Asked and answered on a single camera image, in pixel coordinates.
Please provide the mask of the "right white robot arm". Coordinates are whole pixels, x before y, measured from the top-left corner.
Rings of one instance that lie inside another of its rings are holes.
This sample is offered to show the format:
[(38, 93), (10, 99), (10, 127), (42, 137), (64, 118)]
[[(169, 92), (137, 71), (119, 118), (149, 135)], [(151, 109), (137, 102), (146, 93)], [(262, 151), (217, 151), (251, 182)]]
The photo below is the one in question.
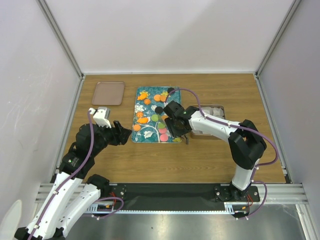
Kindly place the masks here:
[(236, 164), (234, 176), (228, 187), (229, 200), (242, 201), (248, 196), (255, 168), (267, 145), (250, 120), (228, 121), (204, 112), (199, 107), (184, 108), (171, 101), (164, 109), (164, 120), (172, 137), (182, 137), (192, 131), (200, 131), (225, 141)]

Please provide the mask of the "orange swirl cookie top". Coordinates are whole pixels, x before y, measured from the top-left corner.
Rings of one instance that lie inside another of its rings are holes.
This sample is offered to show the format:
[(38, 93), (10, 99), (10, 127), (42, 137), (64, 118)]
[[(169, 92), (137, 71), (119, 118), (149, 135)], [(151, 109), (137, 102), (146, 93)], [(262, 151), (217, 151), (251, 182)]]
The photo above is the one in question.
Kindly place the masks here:
[(151, 103), (151, 100), (150, 100), (150, 99), (146, 98), (146, 99), (144, 100), (144, 104), (145, 104), (145, 105), (149, 105), (150, 103)]

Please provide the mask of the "orange fish cookie top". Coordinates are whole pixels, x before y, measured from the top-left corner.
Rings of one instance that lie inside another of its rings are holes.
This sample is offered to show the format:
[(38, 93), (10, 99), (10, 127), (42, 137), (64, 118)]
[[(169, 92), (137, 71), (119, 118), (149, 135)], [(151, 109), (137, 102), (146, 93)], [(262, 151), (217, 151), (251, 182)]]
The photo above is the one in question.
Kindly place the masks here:
[(148, 97), (148, 93), (147, 92), (142, 92), (140, 93), (140, 95), (137, 97), (138, 101), (143, 101), (144, 99), (146, 99)]

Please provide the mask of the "pink sandwich cookie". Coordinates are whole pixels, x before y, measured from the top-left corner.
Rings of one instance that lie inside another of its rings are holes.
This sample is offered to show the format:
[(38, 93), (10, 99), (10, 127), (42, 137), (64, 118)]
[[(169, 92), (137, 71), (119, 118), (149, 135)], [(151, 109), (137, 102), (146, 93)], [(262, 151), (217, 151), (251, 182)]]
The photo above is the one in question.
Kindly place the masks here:
[(169, 139), (169, 137), (168, 137), (167, 134), (161, 134), (161, 135), (159, 136), (159, 139), (160, 139), (161, 142), (167, 142), (168, 139)]
[(158, 130), (158, 132), (159, 132), (160, 134), (165, 134), (165, 133), (167, 132), (167, 129), (166, 129), (166, 128), (160, 128), (160, 129)]

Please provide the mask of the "teal floral serving tray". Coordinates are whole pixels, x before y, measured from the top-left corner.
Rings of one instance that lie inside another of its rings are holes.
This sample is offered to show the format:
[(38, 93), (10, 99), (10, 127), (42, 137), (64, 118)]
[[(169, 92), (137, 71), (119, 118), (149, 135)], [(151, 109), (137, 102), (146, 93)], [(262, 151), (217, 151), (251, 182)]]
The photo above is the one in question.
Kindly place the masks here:
[[(155, 108), (160, 106), (164, 108), (170, 101), (175, 101), (177, 103), (181, 103), (181, 93), (179, 91), (175, 92), (174, 94), (168, 95), (168, 88), (169, 86), (140, 86), (136, 90), (136, 96), (135, 96), (135, 103), (134, 103), (134, 112), (133, 112), (133, 123), (132, 123), (132, 135), (131, 139), (133, 143), (136, 144), (177, 144), (181, 142), (180, 138), (175, 138), (173, 139), (169, 131), (165, 134), (168, 135), (168, 141), (166, 142), (161, 142), (160, 141), (160, 133), (159, 133), (159, 128), (158, 124), (159, 123), (164, 123), (162, 120), (162, 116), (166, 115), (164, 112), (161, 114), (157, 114), (155, 112)], [(148, 93), (147, 99), (151, 100), (151, 103), (149, 105), (144, 104), (144, 100), (137, 100), (137, 97), (140, 95), (140, 93)], [(166, 101), (162, 102), (156, 102), (154, 100), (155, 95), (165, 95), (166, 96)], [(136, 116), (137, 112), (143, 112), (143, 118), (149, 118), (149, 122), (146, 124), (139, 124), (137, 120), (139, 119)], [(159, 116), (159, 121), (154, 122), (151, 120), (152, 115), (158, 115)], [(134, 131), (133, 126), (134, 125), (140, 125), (141, 129), (140, 131)]]

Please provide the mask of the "green sandwich cookie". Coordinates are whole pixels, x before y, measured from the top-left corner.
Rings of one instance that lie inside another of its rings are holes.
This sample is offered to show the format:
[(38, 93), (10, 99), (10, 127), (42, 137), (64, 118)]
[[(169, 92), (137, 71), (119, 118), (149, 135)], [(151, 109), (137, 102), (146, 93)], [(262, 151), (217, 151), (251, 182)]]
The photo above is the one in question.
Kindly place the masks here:
[(151, 116), (151, 120), (152, 120), (153, 122), (158, 122), (158, 121), (159, 121), (159, 116), (158, 116), (157, 114), (153, 114), (153, 115)]
[(159, 122), (159, 123), (158, 123), (158, 128), (159, 128), (159, 129), (165, 129), (165, 128), (166, 128), (166, 125), (165, 125), (164, 123), (162, 123), (162, 122)]

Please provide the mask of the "orange fish cookie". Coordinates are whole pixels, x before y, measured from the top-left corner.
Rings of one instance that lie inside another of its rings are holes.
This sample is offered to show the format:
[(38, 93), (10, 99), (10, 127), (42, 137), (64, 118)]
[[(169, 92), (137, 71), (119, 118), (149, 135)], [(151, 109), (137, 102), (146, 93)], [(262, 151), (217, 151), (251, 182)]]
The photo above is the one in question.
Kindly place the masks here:
[(139, 124), (147, 124), (149, 122), (149, 118), (148, 117), (141, 117), (137, 120), (137, 122)]
[(140, 95), (137, 97), (138, 101), (143, 101), (144, 99), (146, 99), (148, 97), (148, 93), (147, 92), (142, 92), (140, 93)]

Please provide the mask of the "black sandwich cookie top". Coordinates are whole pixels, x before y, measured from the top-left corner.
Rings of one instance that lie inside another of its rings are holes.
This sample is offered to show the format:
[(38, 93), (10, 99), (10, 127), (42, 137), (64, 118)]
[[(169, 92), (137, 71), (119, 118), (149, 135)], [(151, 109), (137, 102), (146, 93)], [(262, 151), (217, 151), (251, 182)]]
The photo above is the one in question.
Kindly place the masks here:
[(167, 89), (167, 93), (168, 93), (168, 95), (172, 95), (175, 93), (175, 89), (173, 87), (170, 87)]

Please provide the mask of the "pink sandwich cookie lower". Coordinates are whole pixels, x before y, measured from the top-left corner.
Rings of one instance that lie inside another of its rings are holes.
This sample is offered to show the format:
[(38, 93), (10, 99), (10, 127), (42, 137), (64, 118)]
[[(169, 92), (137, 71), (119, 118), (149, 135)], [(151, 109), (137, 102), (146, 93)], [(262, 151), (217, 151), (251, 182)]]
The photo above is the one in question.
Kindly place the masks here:
[(169, 139), (169, 137), (168, 137), (167, 134), (161, 134), (161, 135), (159, 136), (159, 139), (160, 139), (161, 142), (167, 142), (168, 139)]

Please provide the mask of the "orange shell cookie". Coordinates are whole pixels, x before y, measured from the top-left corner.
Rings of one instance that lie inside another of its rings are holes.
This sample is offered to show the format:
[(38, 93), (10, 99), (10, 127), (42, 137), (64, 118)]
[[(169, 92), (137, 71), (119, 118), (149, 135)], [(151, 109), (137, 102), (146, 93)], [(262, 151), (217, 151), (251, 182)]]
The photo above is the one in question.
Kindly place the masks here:
[(140, 129), (141, 129), (141, 126), (140, 126), (139, 124), (135, 124), (135, 125), (133, 126), (133, 130), (134, 130), (135, 132), (140, 131)]

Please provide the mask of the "orange round cookie tilted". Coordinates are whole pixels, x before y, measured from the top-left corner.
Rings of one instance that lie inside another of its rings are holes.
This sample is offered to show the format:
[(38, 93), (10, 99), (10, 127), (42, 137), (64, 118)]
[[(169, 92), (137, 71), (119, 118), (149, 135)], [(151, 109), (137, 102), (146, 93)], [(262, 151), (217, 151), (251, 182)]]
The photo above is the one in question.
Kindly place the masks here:
[(161, 100), (162, 102), (165, 102), (166, 99), (167, 99), (167, 96), (166, 96), (166, 95), (161, 95), (161, 96), (160, 96), (160, 100)]

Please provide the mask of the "green sandwich cookie right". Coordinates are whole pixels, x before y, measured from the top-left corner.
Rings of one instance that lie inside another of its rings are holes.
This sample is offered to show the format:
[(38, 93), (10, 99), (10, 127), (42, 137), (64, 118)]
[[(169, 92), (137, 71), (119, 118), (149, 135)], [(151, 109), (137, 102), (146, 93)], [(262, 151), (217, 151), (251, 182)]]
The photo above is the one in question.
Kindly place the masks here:
[(165, 129), (165, 128), (166, 128), (166, 125), (165, 125), (164, 123), (162, 123), (162, 122), (159, 122), (159, 123), (158, 123), (158, 128), (159, 128), (159, 129)]

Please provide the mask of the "green sandwich cookie left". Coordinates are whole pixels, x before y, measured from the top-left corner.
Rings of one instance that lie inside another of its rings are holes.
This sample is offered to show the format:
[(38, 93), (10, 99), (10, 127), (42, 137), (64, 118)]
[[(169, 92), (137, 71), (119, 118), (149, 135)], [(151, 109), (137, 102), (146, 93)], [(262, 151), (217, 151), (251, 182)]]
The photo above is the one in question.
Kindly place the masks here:
[(151, 116), (151, 120), (152, 120), (153, 122), (158, 122), (158, 121), (159, 121), (159, 116), (158, 116), (157, 114), (153, 114), (153, 115)]

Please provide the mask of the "orange fish cookie lower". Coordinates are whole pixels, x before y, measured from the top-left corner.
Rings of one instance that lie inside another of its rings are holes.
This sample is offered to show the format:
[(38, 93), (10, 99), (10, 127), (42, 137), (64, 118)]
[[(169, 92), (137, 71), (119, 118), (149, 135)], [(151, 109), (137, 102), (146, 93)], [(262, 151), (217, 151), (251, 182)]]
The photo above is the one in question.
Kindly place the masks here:
[(149, 122), (149, 118), (148, 117), (141, 117), (137, 120), (137, 122), (139, 124), (147, 124)]

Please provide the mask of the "brown cookie tin box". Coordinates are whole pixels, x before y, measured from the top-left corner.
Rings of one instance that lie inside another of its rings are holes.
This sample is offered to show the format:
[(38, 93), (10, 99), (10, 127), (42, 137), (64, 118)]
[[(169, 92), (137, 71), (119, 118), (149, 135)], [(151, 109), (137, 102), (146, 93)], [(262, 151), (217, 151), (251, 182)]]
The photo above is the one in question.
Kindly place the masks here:
[[(222, 105), (218, 105), (218, 104), (201, 104), (200, 107), (201, 107), (201, 109), (204, 108), (204, 107), (221, 108), (221, 109), (223, 109), (223, 112), (224, 112), (224, 119), (226, 118), (225, 109), (224, 109), (224, 107)], [(212, 134), (205, 133), (205, 132), (200, 131), (200, 130), (192, 130), (190, 136), (193, 139), (199, 139), (199, 140), (216, 140), (216, 139), (218, 139), (216, 136), (214, 136)]]

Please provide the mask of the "black sandwich cookie middle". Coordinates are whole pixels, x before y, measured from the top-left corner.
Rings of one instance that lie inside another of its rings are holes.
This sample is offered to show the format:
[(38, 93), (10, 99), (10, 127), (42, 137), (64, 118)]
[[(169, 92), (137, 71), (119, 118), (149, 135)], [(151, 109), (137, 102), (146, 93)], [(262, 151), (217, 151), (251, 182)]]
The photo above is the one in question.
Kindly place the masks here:
[(161, 113), (164, 111), (164, 109), (163, 109), (161, 106), (157, 106), (154, 111), (155, 111), (157, 114), (161, 114)]

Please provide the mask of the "black sandwich cookie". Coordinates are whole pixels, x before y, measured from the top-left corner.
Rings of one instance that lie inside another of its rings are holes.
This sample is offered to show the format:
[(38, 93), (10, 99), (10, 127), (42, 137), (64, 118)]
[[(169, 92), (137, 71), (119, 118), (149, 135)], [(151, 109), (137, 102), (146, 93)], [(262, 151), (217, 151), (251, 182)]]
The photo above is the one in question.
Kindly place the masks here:
[(168, 95), (172, 95), (175, 93), (175, 89), (173, 87), (170, 87), (167, 89), (167, 93), (168, 93)]
[(161, 113), (164, 111), (164, 109), (163, 109), (161, 106), (157, 106), (154, 111), (155, 111), (157, 114), (161, 114)]

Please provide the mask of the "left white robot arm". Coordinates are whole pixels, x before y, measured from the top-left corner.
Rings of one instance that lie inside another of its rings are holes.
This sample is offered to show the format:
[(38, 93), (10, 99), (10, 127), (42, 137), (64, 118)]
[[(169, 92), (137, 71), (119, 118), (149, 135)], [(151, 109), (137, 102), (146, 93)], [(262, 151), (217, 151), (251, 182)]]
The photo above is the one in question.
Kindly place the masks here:
[(90, 176), (81, 193), (71, 199), (95, 157), (107, 146), (127, 143), (132, 130), (114, 121), (111, 127), (88, 123), (82, 125), (67, 154), (63, 157), (52, 188), (34, 219), (16, 230), (17, 240), (64, 240), (81, 215), (97, 201), (110, 201), (111, 209), (118, 201), (110, 181), (98, 174)]

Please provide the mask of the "orange flower cookie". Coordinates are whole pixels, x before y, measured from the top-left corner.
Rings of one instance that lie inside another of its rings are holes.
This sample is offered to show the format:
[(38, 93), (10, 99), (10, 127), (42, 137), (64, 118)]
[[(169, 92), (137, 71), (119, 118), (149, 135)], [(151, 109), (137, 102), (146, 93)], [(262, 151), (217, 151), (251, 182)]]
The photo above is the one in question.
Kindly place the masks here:
[(144, 113), (142, 111), (139, 111), (136, 113), (137, 118), (142, 118), (144, 116)]

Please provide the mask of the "pink sandwich cookie upper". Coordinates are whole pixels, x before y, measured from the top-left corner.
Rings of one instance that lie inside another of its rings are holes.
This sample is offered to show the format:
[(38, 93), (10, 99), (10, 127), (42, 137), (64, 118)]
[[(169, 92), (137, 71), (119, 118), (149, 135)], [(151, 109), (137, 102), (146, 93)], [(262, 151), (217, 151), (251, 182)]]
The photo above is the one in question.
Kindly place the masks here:
[(158, 132), (159, 132), (160, 134), (165, 134), (165, 133), (167, 132), (167, 129), (166, 129), (166, 128), (160, 128), (160, 129), (158, 130)]

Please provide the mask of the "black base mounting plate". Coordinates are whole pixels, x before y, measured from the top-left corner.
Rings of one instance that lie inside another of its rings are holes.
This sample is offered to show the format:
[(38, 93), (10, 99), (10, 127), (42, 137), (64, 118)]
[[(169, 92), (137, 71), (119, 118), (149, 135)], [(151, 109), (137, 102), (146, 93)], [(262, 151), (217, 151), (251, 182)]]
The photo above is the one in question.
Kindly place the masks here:
[(223, 211), (225, 205), (259, 203), (256, 186), (236, 193), (228, 183), (111, 183), (111, 192), (124, 200), (124, 211)]

